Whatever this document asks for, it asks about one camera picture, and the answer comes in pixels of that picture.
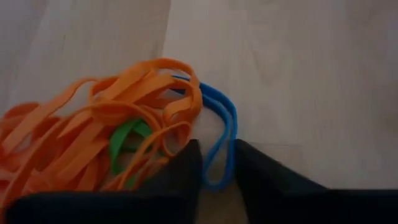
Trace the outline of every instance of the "black object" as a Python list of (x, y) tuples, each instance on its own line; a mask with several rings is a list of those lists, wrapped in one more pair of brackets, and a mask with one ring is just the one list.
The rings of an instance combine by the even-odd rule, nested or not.
[(133, 192), (48, 192), (22, 197), (6, 223), (194, 223), (202, 157), (191, 140)]
[[(236, 180), (251, 224), (396, 222), (396, 190), (331, 190), (235, 140)], [(52, 192), (22, 197), (6, 223), (194, 223), (202, 158), (192, 140), (133, 192)]]
[(396, 223), (397, 190), (331, 190), (235, 140), (236, 179), (251, 224)]

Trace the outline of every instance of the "resistance band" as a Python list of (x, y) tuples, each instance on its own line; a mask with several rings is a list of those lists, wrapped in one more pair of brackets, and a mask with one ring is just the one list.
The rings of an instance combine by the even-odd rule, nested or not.
[[(185, 77), (174, 76), (175, 78), (181, 78), (188, 80)], [(226, 97), (222, 92), (212, 88), (209, 85), (200, 83), (200, 90), (203, 97), (203, 105), (210, 110), (214, 111), (224, 122), (225, 129), (216, 144), (210, 149), (208, 155), (205, 157), (203, 166), (203, 182), (205, 185), (212, 190), (220, 190), (225, 188), (233, 179), (233, 167), (234, 167), (234, 140), (236, 139), (237, 115), (236, 109), (233, 103)], [(174, 90), (177, 93), (184, 94), (184, 90)], [(232, 119), (233, 127), (231, 127), (230, 117)], [(121, 168), (117, 165), (116, 159), (122, 151), (123, 144), (127, 139), (127, 136), (131, 133), (140, 134), (146, 138), (150, 134), (149, 127), (143, 122), (143, 120), (128, 121), (122, 124), (112, 135), (110, 139), (109, 151), (111, 157), (111, 170), (114, 174), (121, 172)], [(211, 162), (213, 161), (216, 153), (219, 151), (223, 142), (229, 137), (227, 161), (224, 170), (224, 175), (218, 183), (212, 183), (207, 178), (207, 172), (210, 168)]]
[[(178, 76), (174, 77), (188, 80), (185, 77), (178, 77)], [(236, 139), (236, 134), (238, 130), (238, 116), (236, 114), (235, 105), (222, 92), (218, 91), (217, 89), (205, 83), (200, 83), (199, 87), (202, 92), (203, 104), (210, 110), (214, 111), (224, 121), (225, 124), (224, 133), (221, 135), (219, 140), (217, 140), (216, 144), (210, 149), (209, 153), (206, 155), (203, 161), (203, 173), (202, 173), (203, 182), (209, 189), (221, 190), (224, 189), (226, 186), (228, 186), (233, 180), (234, 140)], [(181, 90), (175, 90), (175, 91), (184, 94), (184, 91)], [(222, 143), (226, 141), (228, 136), (229, 136), (228, 151), (227, 151), (226, 164), (224, 168), (224, 175), (219, 182), (214, 183), (207, 178), (207, 172), (210, 168), (212, 161), (214, 160), (214, 157), (219, 151)]]
[[(163, 68), (181, 70), (190, 79), (159, 75)], [(88, 82), (92, 86), (87, 106), (65, 117), (54, 115)], [(140, 170), (145, 179), (174, 156), (165, 144), (167, 133), (177, 134), (181, 149), (189, 141), (192, 122), (202, 107), (199, 84), (188, 65), (160, 58), (138, 63), (114, 77), (78, 80), (49, 102), (23, 103), (10, 109), (0, 121), (1, 207), (42, 191), (121, 190)], [(181, 89), (185, 94), (177, 100), (163, 98), (168, 89)], [(148, 129), (139, 133), (149, 136), (126, 169), (112, 168), (119, 174), (104, 183), (113, 160), (107, 150), (110, 135), (120, 124), (137, 118), (152, 133)], [(154, 158), (158, 151), (166, 158)]]

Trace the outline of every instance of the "rubber band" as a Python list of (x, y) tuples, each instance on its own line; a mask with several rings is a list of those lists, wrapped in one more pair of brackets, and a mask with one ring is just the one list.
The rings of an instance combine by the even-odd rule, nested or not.
[[(148, 137), (152, 131), (149, 129), (148, 125), (139, 126), (139, 124), (144, 123), (141, 119), (135, 119), (132, 121), (127, 121), (120, 125), (112, 134), (109, 139), (109, 158), (111, 160), (111, 172), (114, 175), (118, 175), (122, 172), (122, 168), (117, 164), (116, 159), (119, 157), (122, 151), (124, 141), (126, 140), (128, 134), (134, 131), (135, 133), (141, 134), (142, 137)], [(139, 146), (125, 147), (129, 151), (137, 151)]]
[[(190, 79), (158, 75), (163, 68), (181, 70)], [(63, 118), (55, 116), (54, 112), (88, 82), (93, 83), (88, 106)], [(0, 121), (1, 208), (20, 196), (40, 191), (121, 190), (129, 184), (139, 187), (174, 156), (165, 144), (167, 133), (177, 133), (181, 149), (189, 141), (192, 122), (203, 103), (199, 84), (188, 65), (160, 58), (138, 63), (114, 77), (78, 80), (48, 103), (30, 102), (10, 109)], [(162, 99), (169, 88), (184, 89), (183, 98)], [(137, 133), (149, 135), (125, 171), (103, 185), (115, 162), (109, 157), (108, 139), (117, 126), (136, 118), (145, 122), (137, 124)], [(159, 151), (166, 157), (152, 162)], [(136, 181), (130, 183), (131, 177)]]
[[(188, 80), (185, 77), (174, 76), (176, 78), (181, 78), (184, 80)], [(211, 190), (221, 190), (227, 187), (233, 180), (233, 171), (234, 171), (234, 140), (236, 139), (236, 134), (238, 130), (238, 118), (236, 114), (235, 105), (229, 100), (227, 96), (225, 96), (222, 92), (214, 89), (213, 87), (200, 83), (200, 90), (202, 92), (203, 97), (203, 105), (210, 110), (214, 111), (223, 121), (225, 125), (224, 133), (221, 135), (219, 140), (217, 140), (216, 144), (209, 150), (209, 153), (206, 155), (203, 161), (203, 173), (202, 179), (205, 185)], [(184, 94), (184, 91), (174, 90), (178, 93)], [(214, 160), (217, 152), (219, 151), (223, 142), (229, 136), (228, 141), (228, 151), (227, 151), (227, 159), (226, 165), (224, 168), (224, 175), (219, 182), (211, 182), (207, 178), (207, 172), (210, 168), (211, 163)]]

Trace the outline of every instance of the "wooden floor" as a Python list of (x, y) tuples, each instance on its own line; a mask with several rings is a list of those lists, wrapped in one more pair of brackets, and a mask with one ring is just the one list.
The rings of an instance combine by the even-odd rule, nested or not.
[[(398, 187), (395, 0), (5, 0), (0, 29), (2, 113), (172, 57), (234, 101), (239, 138), (287, 166), (327, 187)], [(203, 152), (221, 130), (204, 110)], [(236, 186), (200, 207), (199, 223), (244, 223)]]

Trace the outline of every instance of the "blue band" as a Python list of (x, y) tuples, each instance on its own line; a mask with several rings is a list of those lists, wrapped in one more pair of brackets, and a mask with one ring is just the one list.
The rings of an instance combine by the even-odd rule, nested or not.
[[(174, 76), (175, 78), (181, 78), (184, 80), (189, 80), (185, 77)], [(234, 140), (236, 139), (236, 132), (238, 130), (238, 122), (237, 122), (237, 114), (235, 105), (229, 100), (227, 96), (225, 96), (222, 92), (214, 89), (213, 87), (200, 83), (200, 90), (202, 92), (203, 97), (203, 104), (209, 108), (210, 110), (214, 111), (221, 119), (224, 121), (225, 130), (224, 133), (221, 135), (219, 140), (216, 144), (210, 149), (209, 153), (206, 155), (205, 160), (203, 161), (203, 172), (202, 172), (202, 179), (205, 185), (211, 190), (221, 190), (227, 187), (233, 180), (233, 172), (234, 172)], [(184, 90), (174, 90), (177, 93), (184, 94)], [(227, 159), (226, 165), (224, 168), (224, 175), (219, 182), (210, 182), (207, 178), (207, 172), (210, 168), (210, 164), (213, 161), (214, 157), (216, 156), (217, 152), (219, 151), (222, 143), (227, 140), (229, 137), (229, 144), (228, 144), (228, 152), (227, 152)]]

